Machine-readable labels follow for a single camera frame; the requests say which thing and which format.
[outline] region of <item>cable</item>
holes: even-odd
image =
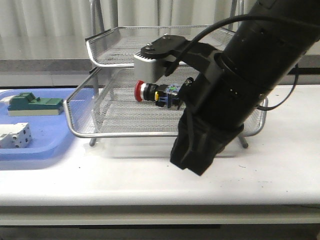
[[[290,19],[287,17],[273,17],[273,16],[265,16],[265,15],[238,15],[238,16],[232,16],[226,19],[223,19],[221,21],[218,21],[209,27],[207,27],[205,30],[200,32],[197,36],[195,36],[190,43],[185,47],[185,49],[176,57],[175,61],[172,62],[172,64],[166,69],[165,71],[165,76],[169,76],[172,74],[176,68],[179,66],[179,62],[182,60],[182,58],[186,55],[186,53],[197,43],[199,42],[202,38],[204,38],[206,35],[209,33],[222,28],[225,25],[232,24],[235,22],[240,22],[240,21],[249,21],[249,20],[261,20],[261,21],[269,21],[269,22],[277,22],[281,24],[289,24],[289,25],[298,25],[304,28],[313,28],[313,29],[320,29],[319,25],[314,25],[311,23],[306,23],[303,21],[297,21],[294,19]]]
[[[262,111],[270,111],[270,110],[273,110],[277,107],[279,107],[281,104],[283,104],[289,97],[290,95],[294,92],[296,86],[297,86],[297,83],[298,83],[298,80],[299,80],[299,66],[298,64],[295,65],[295,76],[294,76],[294,82],[293,82],[293,85],[292,85],[292,88],[290,90],[290,92],[288,93],[288,95],[285,97],[285,99],[283,99],[280,103],[278,103],[277,105],[274,105],[274,106],[258,106],[256,109],[259,109],[259,110],[262,110]]]
[[[308,208],[308,209],[320,209],[320,205],[312,206],[312,205],[300,205],[302,208]]]

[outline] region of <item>white table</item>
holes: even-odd
[[[290,86],[277,87],[268,97],[269,105],[280,102],[289,89]],[[27,220],[19,221],[18,217],[23,211],[28,212],[27,208],[20,210],[20,207],[27,206],[33,213],[40,206],[62,206],[60,209],[65,209],[66,213],[71,209],[74,215],[79,208],[66,206],[83,206],[85,211],[108,216],[106,219],[113,223],[117,221],[114,222],[108,206],[116,208],[117,213],[130,212],[128,206],[137,206],[140,210],[168,206],[169,212],[179,212],[176,221],[193,219],[197,222],[195,219],[198,219],[203,223],[208,219],[211,223],[214,216],[210,215],[210,209],[217,214],[221,205],[278,205],[277,213],[281,213],[279,205],[319,205],[319,100],[320,85],[298,86],[282,106],[267,113],[262,132],[247,139],[248,149],[241,148],[234,140],[201,177],[169,162],[174,141],[170,137],[101,139],[95,147],[89,146],[89,139],[75,138],[63,155],[51,159],[1,160],[0,205],[4,210],[0,224],[2,221],[12,224],[12,219],[15,223],[26,223]],[[104,207],[97,210],[95,206]],[[181,206],[186,206],[188,213],[195,211],[192,206],[202,210],[199,215],[194,212],[188,218],[181,216],[184,212]],[[220,209],[232,212],[232,206]],[[55,210],[50,208],[42,207],[36,212],[48,211],[54,218]],[[248,208],[240,208],[237,211],[243,210],[241,218],[251,219],[247,223],[259,221],[250,218]],[[12,215],[15,211],[8,209],[16,209],[15,216]],[[259,210],[254,210],[254,214],[272,212],[274,208],[264,206],[261,210],[257,206],[255,209]],[[310,214],[306,222],[320,223],[320,209],[300,208],[300,211]],[[262,212],[259,219],[263,222],[267,218]]]

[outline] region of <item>green terminal block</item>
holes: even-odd
[[[35,97],[32,92],[22,92],[10,100],[9,116],[59,115],[63,111],[62,98]]]

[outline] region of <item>metal mesh basket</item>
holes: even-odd
[[[180,66],[157,84],[182,85],[186,78],[197,75],[193,68]],[[184,105],[177,110],[137,102],[135,84],[133,68],[96,69],[64,102],[71,131],[83,138],[176,136]],[[244,124],[243,135],[258,133],[265,117],[265,112],[255,110]]]
[[[191,40],[207,25],[194,26],[131,26],[116,27],[86,40],[91,61],[98,67],[130,67],[134,65],[134,54],[147,43],[164,34],[184,36]],[[234,32],[224,28],[208,34],[201,42],[224,50]]]

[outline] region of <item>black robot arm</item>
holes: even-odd
[[[259,0],[243,19],[224,51],[174,35],[141,49],[151,59],[177,57],[175,63],[167,63],[166,76],[180,60],[199,71],[178,93],[186,108],[170,156],[173,164],[198,175],[320,38],[320,28],[315,27],[320,25],[318,0]]]

